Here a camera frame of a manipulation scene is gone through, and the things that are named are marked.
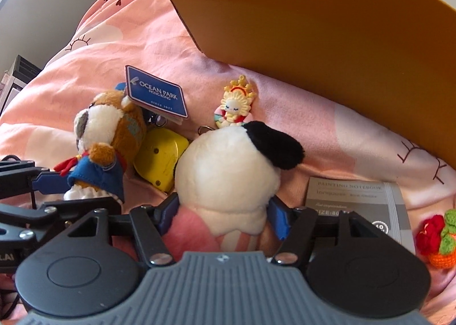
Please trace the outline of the red panda sailor plush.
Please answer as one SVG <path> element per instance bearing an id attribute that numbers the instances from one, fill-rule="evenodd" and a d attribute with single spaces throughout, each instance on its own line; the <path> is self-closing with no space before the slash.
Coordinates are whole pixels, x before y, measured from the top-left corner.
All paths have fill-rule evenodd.
<path id="1" fill-rule="evenodd" d="M 124 83 L 96 95 L 74 118 L 77 155 L 54 170 L 65 177 L 65 201 L 111 197 L 125 203 L 124 174 L 146 137 L 143 109 Z"/>

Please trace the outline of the orange cardboard box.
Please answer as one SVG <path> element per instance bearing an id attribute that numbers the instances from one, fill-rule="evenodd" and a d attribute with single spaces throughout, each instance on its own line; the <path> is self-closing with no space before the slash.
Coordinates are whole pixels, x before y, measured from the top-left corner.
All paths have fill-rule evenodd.
<path id="1" fill-rule="evenodd" d="M 170 0 L 197 48 L 354 109 L 455 163 L 455 8 L 442 0 Z"/>

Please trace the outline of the white ice cream plush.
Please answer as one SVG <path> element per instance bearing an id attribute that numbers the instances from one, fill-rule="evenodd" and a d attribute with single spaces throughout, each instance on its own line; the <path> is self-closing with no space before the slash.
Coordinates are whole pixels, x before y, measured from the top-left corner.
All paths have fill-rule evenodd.
<path id="1" fill-rule="evenodd" d="M 280 245 L 267 220 L 281 173 L 304 160 L 291 135 L 261 121 L 200 135 L 176 167 L 178 211 L 163 241 L 174 260 L 187 252 L 262 251 Z"/>

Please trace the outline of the small crowned figurine magnet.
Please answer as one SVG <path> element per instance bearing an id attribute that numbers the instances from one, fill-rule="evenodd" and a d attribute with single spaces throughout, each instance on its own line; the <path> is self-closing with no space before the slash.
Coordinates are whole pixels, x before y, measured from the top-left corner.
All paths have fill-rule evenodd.
<path id="1" fill-rule="evenodd" d="M 231 80 L 224 87 L 223 97 L 214 111 L 214 120 L 218 128 L 243 126 L 253 117 L 251 109 L 256 98 L 254 87 L 248 82 L 245 75 L 237 80 Z"/>

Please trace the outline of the crochet orange strawberry toy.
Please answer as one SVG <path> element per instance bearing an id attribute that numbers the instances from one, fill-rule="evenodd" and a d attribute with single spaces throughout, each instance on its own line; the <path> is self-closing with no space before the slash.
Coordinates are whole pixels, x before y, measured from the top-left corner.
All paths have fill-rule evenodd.
<path id="1" fill-rule="evenodd" d="M 415 234 L 417 252 L 436 269 L 455 267 L 455 209 L 420 223 Z"/>

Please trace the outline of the yellow tape measure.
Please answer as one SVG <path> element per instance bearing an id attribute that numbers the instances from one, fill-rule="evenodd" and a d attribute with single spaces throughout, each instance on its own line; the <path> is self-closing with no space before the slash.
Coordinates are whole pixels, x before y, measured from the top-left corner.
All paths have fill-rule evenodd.
<path id="1" fill-rule="evenodd" d="M 165 127 L 150 130 L 135 160 L 138 175 L 161 192 L 168 194 L 174 187 L 175 169 L 189 141 Z"/>

